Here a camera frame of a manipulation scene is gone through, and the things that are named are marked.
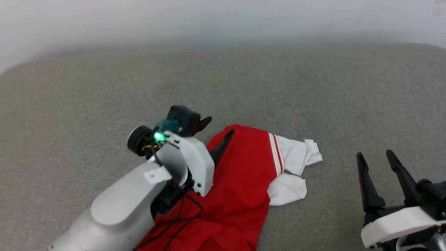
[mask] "white background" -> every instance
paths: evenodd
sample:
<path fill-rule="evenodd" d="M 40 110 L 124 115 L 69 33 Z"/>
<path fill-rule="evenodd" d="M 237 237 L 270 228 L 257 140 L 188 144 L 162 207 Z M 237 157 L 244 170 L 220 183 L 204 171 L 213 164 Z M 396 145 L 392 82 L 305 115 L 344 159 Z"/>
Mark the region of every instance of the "white background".
<path fill-rule="evenodd" d="M 0 0 L 0 73 L 59 55 L 417 42 L 446 0 Z"/>

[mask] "green led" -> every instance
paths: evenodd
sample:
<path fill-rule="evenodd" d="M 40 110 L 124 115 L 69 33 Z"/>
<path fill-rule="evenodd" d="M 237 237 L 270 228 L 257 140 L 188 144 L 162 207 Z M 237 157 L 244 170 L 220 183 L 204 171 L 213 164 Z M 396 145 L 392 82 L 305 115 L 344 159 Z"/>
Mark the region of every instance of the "green led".
<path fill-rule="evenodd" d="M 167 140 L 166 137 L 165 137 L 162 133 L 159 133 L 159 132 L 156 132 L 156 133 L 153 135 L 153 138 L 154 138 L 157 142 L 159 142 L 159 141 L 166 141 L 166 140 Z"/>

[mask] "red fabric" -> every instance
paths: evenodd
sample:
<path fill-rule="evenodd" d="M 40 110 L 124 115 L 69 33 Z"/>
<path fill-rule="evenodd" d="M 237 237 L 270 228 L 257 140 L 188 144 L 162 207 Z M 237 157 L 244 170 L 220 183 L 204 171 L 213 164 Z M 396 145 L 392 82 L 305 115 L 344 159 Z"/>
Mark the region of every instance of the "red fabric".
<path fill-rule="evenodd" d="M 168 250 L 255 250 L 260 230 L 268 214 L 267 189 L 277 172 L 268 132 L 230 125 L 209 142 L 213 149 L 224 135 L 234 135 L 214 172 L 214 185 L 206 197 L 189 194 L 204 207 L 203 216 L 193 220 L 169 245 Z M 159 234 L 176 218 L 180 202 L 142 241 Z M 181 218 L 166 233 L 139 249 L 162 250 L 171 236 L 195 216 L 200 208 L 185 198 Z"/>

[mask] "white label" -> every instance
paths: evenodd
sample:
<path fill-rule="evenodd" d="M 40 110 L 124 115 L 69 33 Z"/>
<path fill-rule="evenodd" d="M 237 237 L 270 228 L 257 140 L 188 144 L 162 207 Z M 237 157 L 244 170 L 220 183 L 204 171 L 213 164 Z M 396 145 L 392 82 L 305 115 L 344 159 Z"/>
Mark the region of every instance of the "white label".
<path fill-rule="evenodd" d="M 167 171 L 165 167 L 160 167 L 155 170 L 151 170 L 144 173 L 144 178 L 151 184 L 155 185 L 160 182 L 170 180 L 172 175 Z"/>

